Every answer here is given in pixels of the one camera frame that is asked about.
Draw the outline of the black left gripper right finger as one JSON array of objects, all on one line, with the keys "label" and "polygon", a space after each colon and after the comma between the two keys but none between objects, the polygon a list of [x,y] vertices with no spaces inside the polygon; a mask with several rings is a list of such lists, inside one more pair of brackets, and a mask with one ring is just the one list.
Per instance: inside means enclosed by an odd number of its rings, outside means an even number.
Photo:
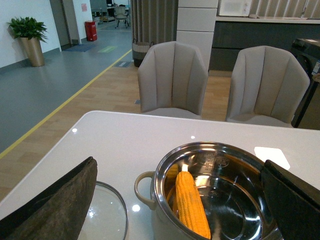
[{"label": "black left gripper right finger", "polygon": [[320,191],[267,160],[260,172],[269,210],[285,240],[320,238]]}]

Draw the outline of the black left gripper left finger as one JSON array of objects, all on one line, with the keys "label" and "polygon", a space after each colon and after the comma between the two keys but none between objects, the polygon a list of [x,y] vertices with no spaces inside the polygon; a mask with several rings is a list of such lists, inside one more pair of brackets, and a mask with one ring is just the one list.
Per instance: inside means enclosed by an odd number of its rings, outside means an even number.
[{"label": "black left gripper left finger", "polygon": [[2,240],[76,240],[90,207],[98,174],[88,157],[0,221]]}]

